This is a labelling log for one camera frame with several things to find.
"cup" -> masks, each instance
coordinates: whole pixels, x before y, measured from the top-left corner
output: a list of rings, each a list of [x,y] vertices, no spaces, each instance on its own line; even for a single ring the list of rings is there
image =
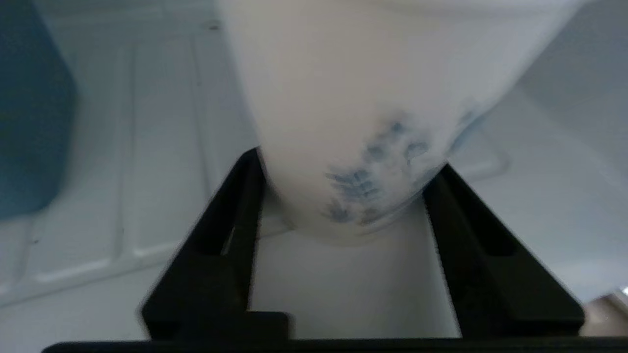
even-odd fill
[[[301,230],[372,239],[582,0],[220,0],[269,183]]]

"blue floral pattern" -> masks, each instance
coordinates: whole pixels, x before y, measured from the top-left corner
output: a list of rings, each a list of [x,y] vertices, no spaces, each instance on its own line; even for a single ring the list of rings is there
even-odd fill
[[[454,140],[450,151],[458,148],[468,130],[478,125],[478,116],[473,109],[460,118],[458,128],[464,133]],[[406,112],[393,114],[365,142],[360,162],[331,166],[325,174],[335,196],[323,215],[336,223],[371,225],[401,210],[420,195],[445,164],[444,155],[435,156],[432,147],[430,129]]]
[[[349,168],[330,167],[325,176],[336,191],[323,214],[338,223],[371,224],[402,207],[407,202],[387,200],[382,173],[398,169],[413,187],[413,161],[430,150],[430,135],[405,112],[397,112],[385,121],[373,138],[366,141],[362,159]]]

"blue container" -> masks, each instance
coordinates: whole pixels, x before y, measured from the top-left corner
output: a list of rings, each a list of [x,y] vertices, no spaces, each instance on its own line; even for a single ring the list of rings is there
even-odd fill
[[[30,1],[0,0],[0,219],[58,193],[75,84]]]

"teal object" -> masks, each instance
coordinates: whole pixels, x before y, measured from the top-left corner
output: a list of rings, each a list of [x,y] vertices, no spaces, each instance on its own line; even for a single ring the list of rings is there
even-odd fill
[[[30,1],[0,0],[0,219],[57,195],[76,88]]]

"cup bottom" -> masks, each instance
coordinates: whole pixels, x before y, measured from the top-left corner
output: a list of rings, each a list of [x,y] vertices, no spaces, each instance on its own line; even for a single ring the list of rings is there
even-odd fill
[[[331,246],[353,247],[368,244],[386,236],[386,231],[392,227],[405,213],[414,210],[411,207],[415,202],[422,202],[416,197],[412,202],[399,207],[394,212],[382,217],[368,226],[331,224],[326,220],[316,220],[306,217],[283,207],[285,221],[300,234],[316,239]]]

